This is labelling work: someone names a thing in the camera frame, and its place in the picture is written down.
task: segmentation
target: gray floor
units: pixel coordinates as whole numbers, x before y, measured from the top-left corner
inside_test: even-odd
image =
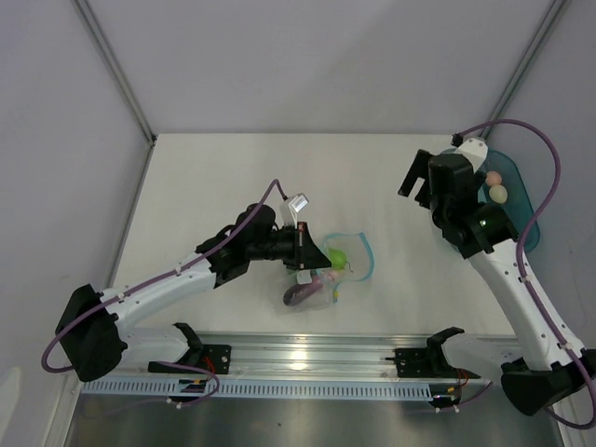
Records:
[[[179,411],[162,402],[117,410],[136,400],[82,396],[66,446],[562,445],[544,413],[515,412],[498,389],[460,414],[407,414],[425,404],[348,400],[213,399]]]

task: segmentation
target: white vented strip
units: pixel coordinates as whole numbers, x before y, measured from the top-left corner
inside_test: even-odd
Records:
[[[403,382],[315,382],[294,380],[221,379],[219,398],[318,399],[318,400],[432,400],[428,384]],[[83,394],[198,397],[215,388],[206,384],[202,393],[187,390],[187,379],[104,377],[83,385]]]

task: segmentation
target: pink ball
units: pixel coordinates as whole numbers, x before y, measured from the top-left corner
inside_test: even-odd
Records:
[[[501,174],[499,174],[496,170],[489,170],[486,173],[486,184],[489,186],[495,186],[497,184],[501,184],[503,179],[501,178]]]

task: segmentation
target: white wall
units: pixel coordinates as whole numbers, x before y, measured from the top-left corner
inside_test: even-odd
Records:
[[[451,133],[551,0],[92,0],[157,133]]]
[[[146,153],[67,0],[2,4],[0,136],[0,377],[24,373],[2,445],[35,446],[56,384],[41,352],[72,290],[105,281]]]
[[[539,221],[542,239],[529,258],[563,318],[590,347],[596,347],[595,22],[594,2],[571,4],[507,112],[544,130],[561,154],[561,186]],[[490,143],[517,162],[537,207],[552,182],[548,149],[509,126],[497,128]]]

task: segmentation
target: beige egg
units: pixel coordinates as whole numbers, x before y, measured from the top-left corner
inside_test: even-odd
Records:
[[[503,204],[507,202],[507,189],[502,184],[491,186],[491,189],[488,190],[488,195],[495,203]]]
[[[496,170],[489,170],[486,173],[486,184],[489,186],[495,186],[496,184],[501,184],[502,182],[503,178]]]

